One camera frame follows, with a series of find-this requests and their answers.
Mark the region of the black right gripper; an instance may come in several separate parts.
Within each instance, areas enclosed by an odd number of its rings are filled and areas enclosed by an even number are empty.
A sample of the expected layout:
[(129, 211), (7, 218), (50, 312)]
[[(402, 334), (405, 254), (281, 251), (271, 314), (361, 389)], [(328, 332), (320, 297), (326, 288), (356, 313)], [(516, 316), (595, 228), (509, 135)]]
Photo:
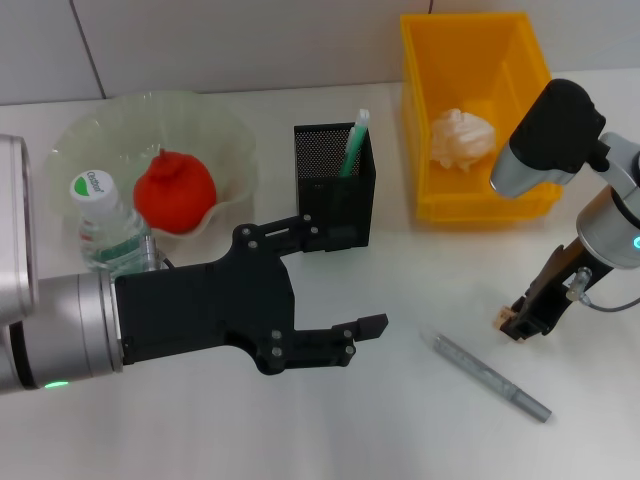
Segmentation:
[(559, 246), (525, 295), (501, 309), (501, 331), (514, 341), (548, 335), (571, 304), (566, 293), (581, 267), (591, 271), (586, 290), (613, 270), (593, 256), (579, 238), (567, 247)]

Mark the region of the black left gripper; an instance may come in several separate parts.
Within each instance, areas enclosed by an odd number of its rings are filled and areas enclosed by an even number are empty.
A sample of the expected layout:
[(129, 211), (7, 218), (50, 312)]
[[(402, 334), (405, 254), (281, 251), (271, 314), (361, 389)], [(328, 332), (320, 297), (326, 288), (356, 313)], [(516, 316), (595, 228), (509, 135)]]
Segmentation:
[(304, 214), (237, 227), (216, 261), (123, 275), (114, 284), (123, 362), (232, 346), (261, 373), (279, 374), (292, 351), (295, 304), (280, 256), (360, 246), (355, 226)]

